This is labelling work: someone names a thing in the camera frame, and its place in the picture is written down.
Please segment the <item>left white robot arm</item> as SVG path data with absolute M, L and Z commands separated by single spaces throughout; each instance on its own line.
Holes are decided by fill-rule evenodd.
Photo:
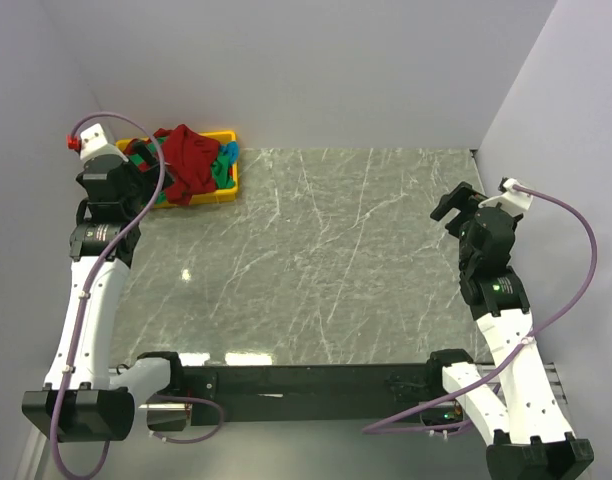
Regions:
M 69 238 L 71 292 L 64 327 L 41 389 L 25 392 L 22 400 L 25 417 L 59 443 L 121 441 L 140 405 L 184 385 L 175 352 L 141 354 L 118 375 L 108 365 L 141 211 L 158 197 L 158 186 L 172 182 L 151 145 L 140 141 L 136 148 L 140 164 L 113 145 L 98 147 L 82 157 L 76 177 L 86 195 Z

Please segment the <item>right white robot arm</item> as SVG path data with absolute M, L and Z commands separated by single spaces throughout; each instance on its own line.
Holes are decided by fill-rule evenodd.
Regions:
M 491 478 L 577 479 L 594 452 L 560 409 L 532 332 L 526 290 L 510 265 L 515 230 L 531 203 L 514 179 L 494 197 L 462 182 L 432 211 L 435 221 L 458 212 L 446 230 L 459 241 L 460 292 L 491 352 L 501 391 L 483 384 L 472 358 L 458 349 L 430 355 L 427 382 L 434 393 L 454 395 L 477 429 Z

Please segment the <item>red t shirt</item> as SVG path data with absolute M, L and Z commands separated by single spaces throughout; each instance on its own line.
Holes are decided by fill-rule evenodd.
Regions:
M 163 138 L 161 149 L 174 183 L 165 189 L 167 201 L 189 205 L 195 195 L 217 190 L 211 166 L 218 157 L 220 142 L 200 135 L 181 124 L 172 130 L 158 129 L 154 136 Z

